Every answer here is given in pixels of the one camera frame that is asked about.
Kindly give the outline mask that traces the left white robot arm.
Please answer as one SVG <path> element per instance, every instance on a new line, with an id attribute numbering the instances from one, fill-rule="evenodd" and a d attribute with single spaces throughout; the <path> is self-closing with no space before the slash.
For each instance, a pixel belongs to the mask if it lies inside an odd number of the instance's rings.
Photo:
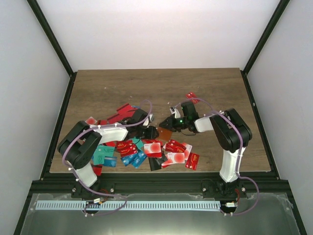
<path id="1" fill-rule="evenodd" d="M 152 111 L 136 109 L 128 122 L 115 122 L 105 125 L 89 125 L 79 121 L 57 146 L 62 162 L 73 171 L 78 182 L 83 185 L 83 193 L 90 198 L 100 192 L 97 175 L 93 172 L 91 158 L 97 147 L 112 141 L 127 141 L 140 138 L 141 131 L 148 128 Z"/>

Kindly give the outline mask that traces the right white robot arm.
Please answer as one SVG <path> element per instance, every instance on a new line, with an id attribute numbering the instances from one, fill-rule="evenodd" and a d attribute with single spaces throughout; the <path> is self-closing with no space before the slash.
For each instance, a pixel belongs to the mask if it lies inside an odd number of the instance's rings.
<path id="1" fill-rule="evenodd" d="M 234 109 L 217 112 L 200 117 L 192 101 L 182 103 L 180 114 L 176 107 L 171 107 L 171 115 L 159 124 L 159 127 L 172 132 L 184 129 L 197 134 L 214 131 L 217 140 L 223 149 L 222 168 L 217 191 L 222 197 L 229 197 L 234 191 L 233 182 L 240 178 L 240 164 L 242 155 L 252 139 L 252 131 L 244 122 L 239 113 Z"/>

